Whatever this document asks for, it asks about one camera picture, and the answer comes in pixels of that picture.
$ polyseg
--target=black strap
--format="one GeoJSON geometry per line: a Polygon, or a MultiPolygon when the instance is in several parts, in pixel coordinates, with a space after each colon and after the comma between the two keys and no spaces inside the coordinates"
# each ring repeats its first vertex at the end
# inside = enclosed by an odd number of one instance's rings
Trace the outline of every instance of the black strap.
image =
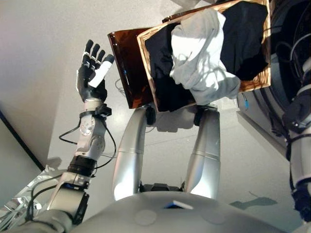
{"type": "Polygon", "coordinates": [[[303,186],[305,184],[311,183],[311,178],[305,178],[297,182],[296,187],[303,186]]]}
{"type": "Polygon", "coordinates": [[[307,133],[307,134],[302,134],[302,135],[299,135],[297,137],[294,137],[294,138],[291,138],[289,143],[293,143],[301,138],[304,138],[304,137],[311,137],[311,133],[307,133]]]}
{"type": "Polygon", "coordinates": [[[293,182],[293,176],[292,176],[292,167],[290,166],[290,187],[291,191],[293,192],[295,190],[294,182],[293,182]]]}

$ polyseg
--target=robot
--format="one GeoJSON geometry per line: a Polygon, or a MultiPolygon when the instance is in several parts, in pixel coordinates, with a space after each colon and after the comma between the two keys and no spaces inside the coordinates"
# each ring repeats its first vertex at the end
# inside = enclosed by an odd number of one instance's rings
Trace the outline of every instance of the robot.
{"type": "MultiPolygon", "coordinates": [[[[105,148],[104,134],[110,134],[105,120],[112,113],[104,103],[104,76],[114,57],[108,55],[102,61],[104,51],[97,55],[100,46],[92,46],[89,40],[77,71],[76,87],[84,110],[74,157],[61,175],[47,210],[34,217],[30,202],[27,222],[8,233],[282,232],[215,200],[220,178],[220,124],[213,105],[198,107],[194,123],[199,126],[199,133],[181,187],[141,183],[145,129],[155,122],[155,111],[149,105],[136,109],[118,149],[112,187],[116,202],[82,223],[89,198],[86,190],[94,170],[99,168],[97,160],[105,148]]],[[[302,87],[283,116],[291,135],[288,143],[293,198],[305,222],[311,220],[310,94],[310,84],[302,87]]]]}

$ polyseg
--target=robot finger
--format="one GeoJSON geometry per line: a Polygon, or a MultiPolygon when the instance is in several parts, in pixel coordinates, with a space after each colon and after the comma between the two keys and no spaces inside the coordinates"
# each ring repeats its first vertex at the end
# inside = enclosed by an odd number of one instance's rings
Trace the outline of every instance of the robot finger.
{"type": "Polygon", "coordinates": [[[99,48],[100,48],[99,44],[94,45],[92,56],[91,56],[92,59],[96,60],[96,56],[97,56],[97,52],[98,52],[99,48]]]}
{"type": "Polygon", "coordinates": [[[97,57],[95,69],[98,69],[101,66],[104,55],[105,55],[105,51],[101,50],[97,57]]]}
{"type": "Polygon", "coordinates": [[[93,46],[94,42],[92,40],[88,40],[86,43],[86,48],[84,50],[84,53],[82,55],[82,64],[89,67],[90,64],[90,53],[91,53],[91,48],[93,46]]]}
{"type": "Polygon", "coordinates": [[[89,67],[92,69],[92,70],[95,70],[95,65],[96,65],[96,62],[93,58],[90,59],[90,65],[89,67]]]}

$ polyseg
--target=black cable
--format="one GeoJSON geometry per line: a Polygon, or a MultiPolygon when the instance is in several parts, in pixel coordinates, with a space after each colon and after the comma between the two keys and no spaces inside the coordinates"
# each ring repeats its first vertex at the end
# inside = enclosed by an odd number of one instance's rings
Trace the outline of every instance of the black cable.
{"type": "Polygon", "coordinates": [[[300,41],[302,41],[303,39],[306,39],[307,37],[309,37],[311,35],[311,33],[308,33],[302,37],[300,37],[294,44],[293,44],[293,47],[292,47],[292,50],[291,50],[291,53],[290,53],[290,61],[294,61],[295,62],[295,65],[296,63],[298,63],[300,69],[298,70],[299,71],[299,77],[303,76],[303,71],[302,71],[302,65],[299,63],[299,60],[295,60],[294,58],[294,50],[297,48],[297,45],[299,44],[300,41]]]}
{"type": "Polygon", "coordinates": [[[47,181],[51,181],[51,180],[54,180],[54,179],[57,179],[59,177],[61,177],[62,174],[58,175],[58,176],[54,176],[52,178],[49,178],[49,179],[46,179],[46,180],[43,180],[41,182],[38,182],[36,183],[33,188],[31,189],[31,199],[29,201],[29,204],[28,204],[28,207],[27,207],[27,214],[26,214],[26,220],[32,220],[33,217],[34,217],[34,212],[33,212],[33,208],[34,208],[34,199],[36,198],[36,196],[34,197],[34,190],[35,188],[37,188],[40,184],[42,183],[45,183],[47,181]]]}
{"type": "Polygon", "coordinates": [[[111,132],[110,132],[109,129],[107,128],[105,122],[103,122],[103,125],[104,125],[104,127],[106,128],[106,130],[107,130],[109,136],[111,137],[111,140],[112,140],[113,145],[114,145],[114,147],[115,147],[115,151],[114,151],[114,153],[113,153],[113,156],[112,156],[106,163],[104,163],[103,165],[100,165],[100,166],[96,166],[96,167],[95,167],[96,170],[99,169],[99,168],[101,168],[101,167],[106,166],[107,164],[109,164],[109,163],[115,158],[116,152],[117,152],[117,146],[116,146],[115,139],[114,139],[113,136],[111,135],[111,132]]]}
{"type": "Polygon", "coordinates": [[[75,128],[73,128],[72,130],[69,130],[69,131],[67,131],[67,132],[65,132],[65,133],[63,133],[63,134],[61,134],[61,135],[59,135],[58,138],[59,138],[60,140],[64,141],[64,142],[68,142],[68,143],[72,143],[72,144],[77,145],[76,142],[72,142],[72,141],[63,139],[63,136],[65,136],[65,135],[67,135],[67,134],[69,134],[69,133],[72,133],[72,132],[76,131],[76,130],[80,127],[80,124],[81,124],[81,118],[79,118],[79,123],[78,123],[78,125],[77,125],[75,128]]]}
{"type": "Polygon", "coordinates": [[[279,58],[279,60],[281,62],[289,63],[289,66],[290,66],[292,74],[294,75],[294,77],[297,80],[299,80],[300,74],[299,74],[299,72],[298,72],[299,70],[297,68],[297,60],[298,60],[297,54],[294,53],[294,59],[292,61],[290,59],[286,60],[286,59],[282,58],[282,56],[279,54],[278,49],[277,49],[280,45],[286,46],[289,50],[292,50],[292,46],[289,43],[285,42],[285,41],[279,41],[276,44],[275,51],[276,51],[277,57],[279,58]]]}
{"type": "Polygon", "coordinates": [[[278,26],[273,26],[273,27],[270,27],[270,28],[267,28],[265,30],[263,30],[264,32],[269,30],[269,29],[273,29],[273,28],[281,28],[283,25],[278,25],[278,26]]]}
{"type": "Polygon", "coordinates": [[[32,221],[33,218],[34,218],[34,200],[37,196],[39,196],[41,193],[45,192],[45,191],[48,191],[52,188],[55,188],[56,185],[53,185],[53,186],[50,186],[50,187],[47,187],[47,188],[44,188],[42,190],[40,190],[39,192],[37,192],[33,198],[30,200],[29,204],[28,204],[28,207],[27,207],[27,216],[26,216],[26,221],[32,221]]]}
{"type": "Polygon", "coordinates": [[[294,182],[293,182],[293,175],[292,175],[292,167],[290,166],[290,188],[293,192],[295,190],[294,182]]]}
{"type": "Polygon", "coordinates": [[[150,129],[149,131],[146,131],[145,133],[150,133],[152,130],[154,130],[156,127],[152,127],[152,129],[150,129]]]}
{"type": "Polygon", "coordinates": [[[95,172],[91,175],[91,178],[94,178],[97,173],[97,161],[95,161],[95,164],[96,164],[95,172]]]}
{"type": "Polygon", "coordinates": [[[256,92],[253,91],[253,95],[255,97],[255,100],[256,102],[258,103],[259,105],[259,108],[261,109],[261,111],[266,115],[266,117],[270,120],[270,124],[271,124],[271,130],[273,130],[274,132],[273,133],[278,133],[280,135],[282,135],[285,139],[286,139],[286,142],[287,142],[287,152],[286,152],[286,156],[288,157],[288,161],[290,161],[290,146],[289,146],[289,141],[290,141],[290,136],[289,136],[289,131],[288,129],[283,125],[282,123],[282,120],[278,117],[277,113],[274,111],[274,109],[272,108],[270,102],[268,101],[268,97],[266,96],[266,94],[263,92],[263,90],[261,89],[260,90],[261,92],[261,95],[263,97],[263,101],[266,103],[266,108],[264,108],[262,106],[262,104],[260,103],[257,95],[256,95],[256,92]],[[282,131],[280,130],[277,130],[275,127],[274,127],[274,122],[273,121],[276,121],[279,126],[281,127],[282,131]]]}
{"type": "Polygon", "coordinates": [[[298,23],[297,23],[297,26],[296,26],[296,29],[295,29],[295,33],[294,33],[294,41],[293,41],[293,42],[295,42],[295,40],[296,40],[296,35],[297,35],[298,26],[299,26],[299,24],[300,24],[300,22],[301,22],[301,20],[302,20],[302,18],[303,18],[303,16],[304,16],[304,14],[305,14],[305,12],[307,11],[307,9],[308,9],[309,6],[310,6],[310,2],[309,2],[309,4],[307,5],[307,7],[305,8],[305,10],[302,12],[302,14],[301,14],[301,16],[300,16],[300,18],[299,18],[299,21],[298,21],[298,23]]]}

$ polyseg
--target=wire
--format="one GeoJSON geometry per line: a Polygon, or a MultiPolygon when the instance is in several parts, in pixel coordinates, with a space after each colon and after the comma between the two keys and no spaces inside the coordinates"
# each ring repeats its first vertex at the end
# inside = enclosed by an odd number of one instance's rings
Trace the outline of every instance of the wire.
{"type": "Polygon", "coordinates": [[[295,50],[296,46],[299,44],[299,42],[302,41],[303,39],[307,38],[310,35],[311,35],[311,33],[308,33],[308,34],[304,35],[303,37],[301,37],[299,40],[296,41],[296,43],[292,47],[292,51],[291,51],[291,55],[290,55],[290,61],[293,59],[294,50],[295,50]]]}
{"type": "Polygon", "coordinates": [[[310,72],[310,70],[307,70],[306,72],[304,72],[303,73],[303,76],[302,76],[302,85],[304,84],[304,82],[305,82],[305,79],[306,79],[306,76],[307,76],[307,74],[310,72]]]}
{"type": "Polygon", "coordinates": [[[302,14],[300,16],[300,19],[299,19],[299,21],[297,23],[296,30],[295,30],[295,33],[294,33],[294,41],[296,39],[296,34],[297,34],[298,26],[299,26],[299,24],[300,24],[300,22],[301,22],[301,20],[302,20],[302,18],[304,16],[304,14],[305,14],[305,12],[306,12],[306,10],[308,9],[309,6],[310,6],[310,2],[309,2],[309,4],[307,5],[307,7],[305,8],[305,10],[302,12],[302,14]]]}
{"type": "Polygon", "coordinates": [[[7,206],[7,205],[4,205],[4,207],[5,208],[7,208],[9,211],[11,211],[11,212],[16,212],[16,210],[14,210],[14,209],[12,209],[12,208],[10,208],[9,206],[7,206]]]}
{"type": "Polygon", "coordinates": [[[106,155],[106,154],[101,154],[101,156],[105,156],[105,157],[107,157],[107,158],[116,158],[116,156],[109,156],[109,155],[106,155]]]}
{"type": "Polygon", "coordinates": [[[109,131],[109,129],[107,128],[107,126],[106,126],[106,124],[105,124],[104,122],[103,122],[103,125],[104,125],[104,127],[106,128],[106,130],[107,130],[109,136],[111,137],[111,140],[112,140],[112,142],[113,142],[113,145],[114,145],[114,147],[115,147],[115,150],[114,150],[113,156],[112,156],[106,163],[104,163],[103,165],[100,165],[100,166],[96,166],[96,167],[95,167],[96,171],[97,171],[97,169],[99,169],[99,168],[101,168],[101,167],[104,167],[104,166],[106,166],[107,164],[109,164],[109,163],[113,160],[113,158],[116,156],[116,152],[117,152],[117,146],[116,146],[115,139],[114,139],[113,136],[111,135],[111,132],[109,131]]]}
{"type": "Polygon", "coordinates": [[[248,100],[247,98],[245,97],[244,93],[242,92],[242,96],[243,96],[243,99],[244,99],[244,105],[245,105],[245,111],[248,110],[248,107],[249,107],[249,103],[248,103],[248,100]]]}
{"type": "Polygon", "coordinates": [[[270,28],[267,28],[265,30],[263,30],[264,32],[269,30],[269,29],[273,29],[273,28],[281,28],[283,25],[278,25],[278,26],[273,26],[273,27],[270,27],[270,28]]]}
{"type": "Polygon", "coordinates": [[[118,80],[115,81],[115,87],[117,88],[117,90],[118,90],[124,97],[126,97],[124,89],[123,89],[122,87],[118,87],[118,86],[117,86],[118,81],[121,81],[121,79],[118,79],[118,80]]]}
{"type": "Polygon", "coordinates": [[[277,54],[279,60],[280,60],[281,62],[284,62],[284,63],[289,63],[289,66],[290,66],[290,69],[291,69],[292,74],[296,77],[296,79],[299,79],[299,77],[301,77],[301,74],[299,73],[299,71],[298,71],[298,69],[297,69],[297,64],[296,64],[296,62],[297,62],[297,60],[298,60],[297,54],[294,52],[294,59],[293,59],[294,62],[292,62],[291,60],[286,60],[286,59],[282,58],[282,57],[278,54],[278,52],[277,52],[278,47],[281,46],[281,45],[286,46],[286,47],[287,47],[288,49],[290,49],[290,50],[292,50],[292,46],[291,46],[289,43],[285,42],[285,41],[279,41],[279,42],[277,42],[277,44],[276,44],[275,50],[276,50],[276,54],[277,54]]]}
{"type": "Polygon", "coordinates": [[[34,218],[34,200],[36,199],[36,197],[38,197],[41,193],[43,193],[43,192],[45,192],[45,191],[48,191],[48,190],[50,190],[50,189],[52,189],[52,188],[55,188],[55,187],[56,187],[56,185],[53,185],[53,186],[44,188],[44,189],[40,190],[39,192],[37,192],[37,193],[33,196],[33,198],[30,200],[30,202],[29,202],[29,204],[28,204],[28,207],[27,207],[27,214],[29,214],[28,217],[30,217],[30,218],[27,218],[27,216],[26,216],[26,220],[27,220],[27,221],[29,221],[29,220],[32,221],[33,218],[34,218]]]}
{"type": "Polygon", "coordinates": [[[63,136],[65,136],[65,135],[67,135],[67,134],[69,134],[69,133],[72,133],[72,132],[76,131],[76,130],[80,127],[80,124],[81,124],[81,118],[79,118],[79,123],[78,123],[78,125],[77,125],[76,127],[74,127],[72,130],[69,130],[69,131],[67,131],[67,132],[65,132],[65,133],[63,133],[63,134],[61,134],[61,135],[59,135],[58,138],[59,138],[60,140],[64,141],[64,142],[68,142],[68,143],[77,145],[76,142],[72,142],[72,141],[63,139],[63,136]]]}
{"type": "Polygon", "coordinates": [[[97,173],[97,161],[95,161],[96,167],[95,167],[95,172],[91,175],[91,178],[95,177],[95,174],[97,173]]]}
{"type": "Polygon", "coordinates": [[[41,182],[38,182],[38,183],[36,183],[36,184],[33,186],[33,188],[31,189],[31,195],[30,195],[31,199],[30,199],[29,204],[28,204],[28,207],[27,207],[26,220],[31,220],[31,219],[33,219],[33,217],[34,217],[34,212],[33,212],[33,210],[32,210],[32,212],[30,213],[30,208],[33,209],[33,207],[34,207],[34,199],[35,199],[35,197],[34,197],[34,191],[35,191],[35,188],[37,188],[37,187],[38,187],[40,184],[42,184],[42,183],[45,183],[45,182],[47,182],[47,181],[51,181],[51,180],[57,179],[57,178],[59,178],[59,177],[61,177],[61,176],[62,176],[62,174],[60,174],[60,175],[58,175],[58,176],[54,176],[54,177],[52,177],[52,178],[49,178],[49,179],[43,180],[43,181],[41,181],[41,182]]]}
{"type": "Polygon", "coordinates": [[[152,129],[150,129],[149,131],[146,131],[145,133],[150,133],[152,130],[154,130],[156,127],[152,127],[152,129]]]}

